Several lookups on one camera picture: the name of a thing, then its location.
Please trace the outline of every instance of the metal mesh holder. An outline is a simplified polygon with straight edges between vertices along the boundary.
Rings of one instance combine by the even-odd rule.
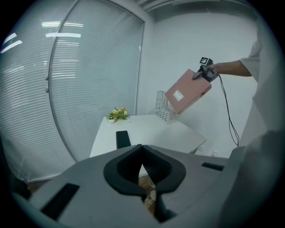
[[[175,112],[168,108],[165,92],[156,92],[155,115],[166,124],[171,124],[174,120]]]

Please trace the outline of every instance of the black cable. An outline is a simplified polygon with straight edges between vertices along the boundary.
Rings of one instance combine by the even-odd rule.
[[[221,86],[222,86],[222,91],[223,91],[223,93],[224,93],[224,98],[226,99],[226,104],[227,104],[227,111],[228,111],[228,127],[229,127],[229,129],[230,129],[230,133],[231,133],[232,140],[234,141],[234,143],[235,143],[235,144],[236,144],[236,146],[238,147],[238,146],[239,146],[239,144],[240,144],[240,137],[239,137],[239,135],[238,135],[238,133],[237,133],[237,131],[236,131],[235,127],[234,127],[234,126],[233,126],[233,124],[232,124],[232,120],[231,120],[231,117],[230,117],[230,112],[229,112],[229,110],[228,110],[227,94],[226,94],[226,91],[224,90],[224,85],[223,85],[222,78],[221,78],[221,76],[220,76],[220,75],[219,75],[219,77],[220,77],[220,82],[221,82]],[[231,131],[231,126],[232,126],[232,129],[233,129],[234,133],[235,133],[235,136],[236,136],[237,142],[235,142],[235,140],[233,139],[232,131]]]

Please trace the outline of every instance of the floor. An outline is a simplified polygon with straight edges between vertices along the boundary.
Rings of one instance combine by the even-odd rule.
[[[43,184],[48,181],[42,181],[37,183],[30,183],[28,187],[32,194],[34,194]],[[144,201],[144,205],[148,211],[154,215],[155,214],[155,201],[151,198],[151,191],[155,190],[155,184],[151,181],[149,175],[140,177],[138,180],[138,185],[142,187],[147,192],[147,197]]]

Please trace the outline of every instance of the white table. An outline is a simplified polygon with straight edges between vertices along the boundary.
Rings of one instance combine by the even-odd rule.
[[[184,153],[194,153],[206,141],[205,137],[177,120],[167,125],[155,115],[143,115],[110,124],[104,117],[90,157],[116,150],[116,131],[121,130],[128,131],[131,145],[154,145]],[[145,174],[142,167],[140,176]]]

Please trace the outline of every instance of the black phone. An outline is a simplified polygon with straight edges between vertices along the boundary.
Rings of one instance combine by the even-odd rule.
[[[116,140],[117,140],[117,149],[129,147],[130,146],[130,138],[128,135],[128,131],[116,131]]]

